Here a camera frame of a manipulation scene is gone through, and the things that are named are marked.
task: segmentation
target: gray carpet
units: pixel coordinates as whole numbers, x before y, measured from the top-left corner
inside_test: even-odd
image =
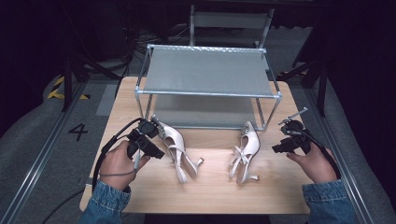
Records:
[[[265,47],[275,74],[292,69],[291,64],[309,31],[310,29],[300,28],[270,29]],[[221,44],[223,40],[227,40],[227,44],[246,47],[252,46],[256,40],[253,36],[255,36],[254,32],[244,31],[239,35],[233,35],[236,37],[236,42],[229,43],[231,42],[229,34],[201,32],[197,36],[197,44],[200,42]],[[175,44],[185,45],[186,42],[182,39]],[[131,74],[138,74],[140,66],[141,62],[134,58],[131,64]],[[56,79],[49,83],[43,92],[43,97],[47,97]],[[300,79],[300,77],[294,77],[288,83],[297,106],[302,108],[307,106],[308,102],[307,92],[299,84]],[[80,179],[85,179],[89,175],[92,168],[94,156],[106,127],[116,85],[116,81],[108,80],[106,77],[92,76],[84,90],[84,94],[89,94],[91,99],[78,100],[70,112],[49,160],[18,215],[16,223],[41,223],[61,201],[83,189],[79,182]],[[2,189],[0,214],[7,211],[26,173],[45,145],[56,119],[61,114],[62,106],[62,100],[45,99],[43,105],[21,118],[0,139],[0,188]],[[361,197],[374,223],[396,223],[396,216],[389,198],[362,156],[331,86],[327,89],[325,110],[326,121],[335,142],[348,169],[356,179]],[[318,126],[316,117],[306,112],[303,114],[303,120],[306,128],[327,146],[329,143]],[[83,133],[78,140],[78,134],[69,133],[69,131],[80,124],[85,125],[84,131],[88,132]],[[61,206],[47,223],[76,223],[81,215],[80,198],[81,194]],[[302,224],[306,222],[306,217],[307,215],[273,215],[270,219],[273,224]],[[144,215],[125,214],[123,223],[144,223]]]

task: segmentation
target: white high heel shoe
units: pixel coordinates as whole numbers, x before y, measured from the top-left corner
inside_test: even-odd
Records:
[[[253,157],[260,150],[259,136],[250,121],[241,130],[241,147],[235,146],[231,160],[230,178],[236,175],[236,183],[242,184],[248,179],[259,180],[258,175],[249,175],[248,167]]]
[[[190,177],[195,178],[198,175],[198,166],[204,159],[200,158],[197,163],[192,162],[186,153],[186,148],[184,148],[184,140],[181,133],[163,122],[159,121],[159,123],[160,132],[158,136],[168,147],[168,152],[175,163],[178,180],[180,183],[185,184],[187,183],[187,177],[184,170]]]

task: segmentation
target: metal rack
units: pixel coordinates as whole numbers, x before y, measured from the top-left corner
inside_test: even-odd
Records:
[[[154,113],[177,128],[240,129],[249,119],[257,131],[265,131],[282,99],[274,74],[265,65],[265,49],[148,45],[134,90],[140,115],[149,117],[156,96]],[[141,94],[149,95],[145,116]],[[262,113],[261,98],[275,100],[268,115]],[[249,108],[252,100],[260,124]]]

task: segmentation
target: chair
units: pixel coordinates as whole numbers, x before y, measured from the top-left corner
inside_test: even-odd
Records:
[[[266,13],[195,11],[195,7],[192,5],[190,14],[190,46],[195,46],[195,27],[223,27],[262,30],[260,41],[256,41],[255,43],[256,48],[262,49],[271,25],[273,14],[273,9],[268,10]]]

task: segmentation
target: wooden table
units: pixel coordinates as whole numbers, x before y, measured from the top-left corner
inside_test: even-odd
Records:
[[[136,77],[126,77],[113,105],[100,149],[128,122],[139,117],[134,87]],[[261,149],[249,167],[252,175],[260,180],[249,180],[242,186],[230,179],[229,163],[233,157],[233,146],[240,146],[239,131],[179,129],[183,134],[186,151],[193,161],[203,157],[198,177],[188,176],[187,184],[178,182],[175,165],[165,154],[161,160],[152,158],[132,182],[132,198],[124,212],[145,214],[307,214],[302,184],[312,183],[300,166],[287,159],[284,153],[275,153],[272,146],[278,145],[286,136],[279,130],[278,122],[297,112],[289,86],[278,82],[283,98],[273,121],[266,132],[259,132]],[[146,102],[147,95],[141,95]],[[274,101],[262,104],[273,104]],[[161,150],[166,147],[158,137],[151,139]],[[91,186],[86,187],[80,202],[84,210],[91,197]]]

